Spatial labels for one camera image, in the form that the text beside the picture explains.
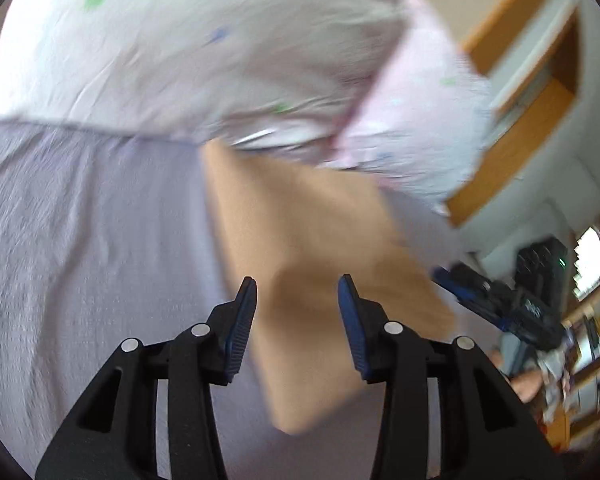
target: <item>pillow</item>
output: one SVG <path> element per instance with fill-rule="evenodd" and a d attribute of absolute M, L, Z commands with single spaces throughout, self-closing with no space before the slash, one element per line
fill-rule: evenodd
<path fill-rule="evenodd" d="M 398 0 L 13 0 L 0 118 L 307 142 L 333 131 L 403 30 Z"/>

